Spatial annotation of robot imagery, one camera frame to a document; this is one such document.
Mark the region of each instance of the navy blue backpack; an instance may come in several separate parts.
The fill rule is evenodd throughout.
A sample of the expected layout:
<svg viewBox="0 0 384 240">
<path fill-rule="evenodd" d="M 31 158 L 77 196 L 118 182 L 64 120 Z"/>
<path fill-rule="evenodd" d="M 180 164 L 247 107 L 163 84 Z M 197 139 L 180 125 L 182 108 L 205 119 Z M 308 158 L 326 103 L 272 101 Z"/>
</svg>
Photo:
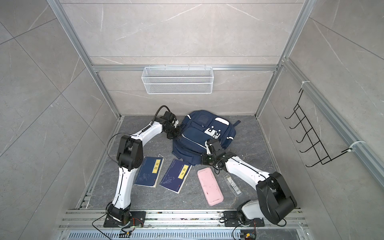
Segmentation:
<svg viewBox="0 0 384 240">
<path fill-rule="evenodd" d="M 205 110 L 194 111 L 185 116 L 180 125 L 180 135 L 173 139 L 172 154 L 192 165 L 201 164 L 202 154 L 207 153 L 207 141 L 218 139 L 225 149 L 236 135 L 235 126 Z"/>
</svg>

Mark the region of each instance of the white wire basket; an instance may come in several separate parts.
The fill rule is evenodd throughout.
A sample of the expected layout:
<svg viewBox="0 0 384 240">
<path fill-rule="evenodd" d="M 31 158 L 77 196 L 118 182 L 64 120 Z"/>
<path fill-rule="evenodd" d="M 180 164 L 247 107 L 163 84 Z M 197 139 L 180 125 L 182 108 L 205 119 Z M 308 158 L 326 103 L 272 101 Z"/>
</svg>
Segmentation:
<svg viewBox="0 0 384 240">
<path fill-rule="evenodd" d="M 141 76 L 148 94 L 212 93 L 212 67 L 146 67 Z"/>
</svg>

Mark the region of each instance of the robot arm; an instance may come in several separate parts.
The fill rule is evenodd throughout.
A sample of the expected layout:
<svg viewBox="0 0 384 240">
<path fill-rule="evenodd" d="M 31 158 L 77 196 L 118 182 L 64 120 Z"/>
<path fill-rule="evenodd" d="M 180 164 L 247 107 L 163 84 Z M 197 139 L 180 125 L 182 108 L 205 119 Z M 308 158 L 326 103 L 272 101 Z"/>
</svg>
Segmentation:
<svg viewBox="0 0 384 240">
<path fill-rule="evenodd" d="M 207 146 L 207 152 L 212 153 L 210 159 L 214 162 L 213 166 L 238 176 L 257 192 L 257 201 L 245 202 L 237 208 L 240 222 L 264 216 L 271 223 L 278 224 L 297 207 L 297 202 L 280 173 L 270 174 L 249 165 L 236 154 L 226 152 L 217 139 L 210 140 Z"/>
<path fill-rule="evenodd" d="M 176 127 L 178 123 L 175 115 L 166 111 L 164 116 L 155 117 L 150 124 L 137 133 L 121 137 L 116 156 L 119 165 L 119 180 L 115 197 L 107 209 L 108 215 L 119 221 L 121 226 L 127 225 L 131 217 L 129 212 L 131 190 L 135 173 L 144 159 L 143 146 L 162 132 L 167 133 L 169 139 L 177 137 L 179 135 L 179 129 Z"/>
</svg>

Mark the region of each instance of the blue book cover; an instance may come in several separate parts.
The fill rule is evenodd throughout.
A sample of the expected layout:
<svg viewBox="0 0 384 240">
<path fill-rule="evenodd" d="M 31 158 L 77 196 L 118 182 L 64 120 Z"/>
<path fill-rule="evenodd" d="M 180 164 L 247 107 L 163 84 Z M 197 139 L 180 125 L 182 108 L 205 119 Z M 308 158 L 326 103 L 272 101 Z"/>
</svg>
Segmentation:
<svg viewBox="0 0 384 240">
<path fill-rule="evenodd" d="M 187 178 L 190 168 L 191 164 L 178 159 L 173 159 L 166 174 L 160 182 L 160 186 L 179 193 L 185 179 Z"/>
<path fill-rule="evenodd" d="M 135 185 L 156 187 L 162 164 L 162 157 L 145 157 L 137 174 Z"/>
</svg>

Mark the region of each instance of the pink pencil case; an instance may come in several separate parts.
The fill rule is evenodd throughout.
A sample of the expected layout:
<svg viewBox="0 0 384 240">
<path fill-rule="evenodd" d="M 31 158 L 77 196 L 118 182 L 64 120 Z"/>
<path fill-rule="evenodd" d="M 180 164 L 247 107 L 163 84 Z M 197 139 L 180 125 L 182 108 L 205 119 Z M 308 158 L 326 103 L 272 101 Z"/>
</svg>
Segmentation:
<svg viewBox="0 0 384 240">
<path fill-rule="evenodd" d="M 205 199 L 210 206 L 221 203 L 224 200 L 211 168 L 207 167 L 197 171 L 197 177 L 203 188 Z"/>
</svg>

